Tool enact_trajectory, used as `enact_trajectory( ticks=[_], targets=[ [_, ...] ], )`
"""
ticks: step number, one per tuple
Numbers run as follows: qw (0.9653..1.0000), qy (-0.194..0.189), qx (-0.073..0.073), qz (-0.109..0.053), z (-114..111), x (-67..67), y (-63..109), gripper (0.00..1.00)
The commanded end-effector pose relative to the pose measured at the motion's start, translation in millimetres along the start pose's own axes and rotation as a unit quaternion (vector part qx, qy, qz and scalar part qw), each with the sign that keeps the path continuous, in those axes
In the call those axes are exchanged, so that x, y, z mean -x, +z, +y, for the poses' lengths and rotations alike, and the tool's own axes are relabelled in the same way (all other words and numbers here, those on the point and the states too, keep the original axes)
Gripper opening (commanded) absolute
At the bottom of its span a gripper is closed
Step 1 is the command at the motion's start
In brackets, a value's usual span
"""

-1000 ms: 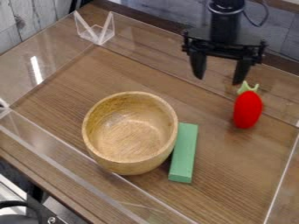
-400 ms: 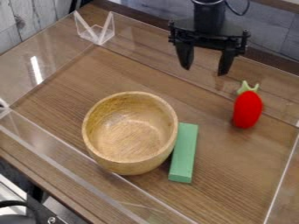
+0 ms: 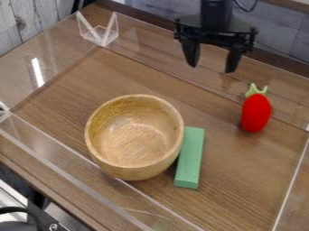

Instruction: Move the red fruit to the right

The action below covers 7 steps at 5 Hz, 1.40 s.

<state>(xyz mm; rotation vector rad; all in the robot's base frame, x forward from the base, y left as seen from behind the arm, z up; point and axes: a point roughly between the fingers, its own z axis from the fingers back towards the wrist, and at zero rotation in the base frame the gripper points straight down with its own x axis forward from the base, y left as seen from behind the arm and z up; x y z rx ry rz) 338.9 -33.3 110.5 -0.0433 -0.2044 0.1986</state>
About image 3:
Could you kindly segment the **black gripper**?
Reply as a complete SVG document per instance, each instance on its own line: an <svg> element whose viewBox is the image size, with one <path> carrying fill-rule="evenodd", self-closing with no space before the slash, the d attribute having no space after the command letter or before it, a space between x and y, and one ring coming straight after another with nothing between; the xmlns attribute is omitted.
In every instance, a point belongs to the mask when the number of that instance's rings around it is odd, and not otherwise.
<svg viewBox="0 0 309 231"><path fill-rule="evenodd" d="M198 14L188 14L178 17L174 24L174 39L180 41L188 64L197 67L201 45L210 44L230 49L225 72L234 72L245 50L253 48L257 27L237 14L232 14L229 19L222 21Z"/></svg>

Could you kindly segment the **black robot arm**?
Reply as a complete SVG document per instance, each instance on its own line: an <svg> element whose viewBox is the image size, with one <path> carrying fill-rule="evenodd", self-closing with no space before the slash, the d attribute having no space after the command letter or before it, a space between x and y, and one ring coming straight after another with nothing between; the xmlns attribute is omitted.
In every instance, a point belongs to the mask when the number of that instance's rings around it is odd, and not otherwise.
<svg viewBox="0 0 309 231"><path fill-rule="evenodd" d="M176 19L174 39L180 41L185 60L197 67L202 44L229 50L225 72L237 70L241 56L253 50L259 29L233 13L233 4L251 12L238 0L201 0L200 13L182 15Z"/></svg>

